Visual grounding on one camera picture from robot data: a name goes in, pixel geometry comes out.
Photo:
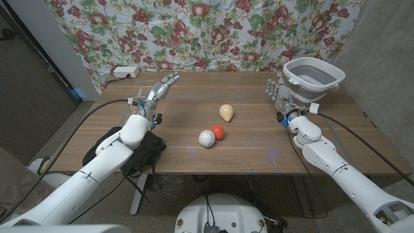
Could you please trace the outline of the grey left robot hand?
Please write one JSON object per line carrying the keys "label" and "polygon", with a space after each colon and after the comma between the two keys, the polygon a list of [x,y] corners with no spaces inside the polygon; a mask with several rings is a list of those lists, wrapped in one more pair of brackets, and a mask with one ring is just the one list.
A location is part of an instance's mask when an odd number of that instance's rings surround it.
{"label": "grey left robot hand", "polygon": [[165,76],[151,88],[145,99],[139,102],[137,110],[143,117],[152,123],[152,128],[162,122],[162,114],[155,112],[158,101],[165,99],[168,95],[170,87],[174,85],[179,78],[180,75],[178,72],[173,72]]}

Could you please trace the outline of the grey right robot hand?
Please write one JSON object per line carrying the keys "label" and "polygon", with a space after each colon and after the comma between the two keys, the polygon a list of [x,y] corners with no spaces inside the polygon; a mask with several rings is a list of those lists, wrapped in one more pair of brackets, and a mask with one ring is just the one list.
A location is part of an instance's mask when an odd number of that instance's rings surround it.
{"label": "grey right robot hand", "polygon": [[290,121],[298,116],[300,108],[294,103],[289,89],[285,85],[282,73],[277,73],[277,79],[267,80],[266,94],[271,97],[277,110],[276,118],[284,127],[288,127]]}

